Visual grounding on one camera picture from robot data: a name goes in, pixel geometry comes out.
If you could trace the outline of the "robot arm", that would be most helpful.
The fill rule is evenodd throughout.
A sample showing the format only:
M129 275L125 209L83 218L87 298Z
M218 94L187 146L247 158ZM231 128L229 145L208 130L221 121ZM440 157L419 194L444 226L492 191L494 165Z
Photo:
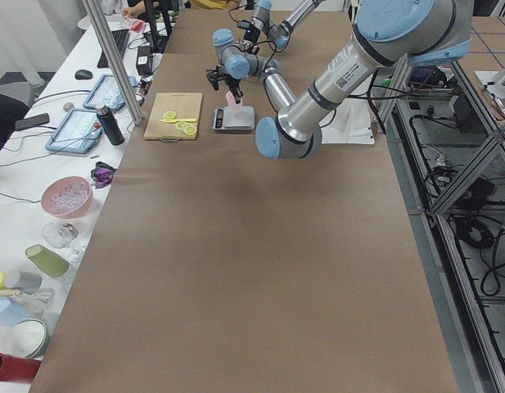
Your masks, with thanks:
M255 144L269 159L304 158L322 142L320 122L369 75L392 66L402 56L411 66L455 61L470 47L472 1L361 1L349 42L307 90L296 97L273 59L249 53L230 29L218 29L212 42L219 61L213 85L220 78L241 97L239 82L258 78L277 114L259 121Z
M303 1L288 17L275 23L271 17L271 1L247 1L245 9L252 10L253 15L249 20L236 22L237 28L244 31L243 38L238 41L238 47L249 54L257 54L260 35L263 34L265 42L274 52L284 51L295 28L321 3L322 1L318 0Z

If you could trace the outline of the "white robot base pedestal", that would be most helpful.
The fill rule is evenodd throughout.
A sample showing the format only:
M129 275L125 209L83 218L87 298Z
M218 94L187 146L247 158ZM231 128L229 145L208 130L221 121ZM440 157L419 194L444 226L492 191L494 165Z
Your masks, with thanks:
M369 105L365 100L348 98L319 123L323 144L375 143Z

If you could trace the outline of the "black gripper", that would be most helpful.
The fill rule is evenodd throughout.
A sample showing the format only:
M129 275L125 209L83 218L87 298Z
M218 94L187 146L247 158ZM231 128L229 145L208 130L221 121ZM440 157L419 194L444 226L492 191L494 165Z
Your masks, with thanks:
M239 79L234 79L231 75L227 75L224 78L224 82L228 86L233 99L236 102L240 102L243 97L243 92L240 89L240 82L241 81Z
M240 51L249 54L257 54L259 52L259 47L254 42L242 39L240 41Z

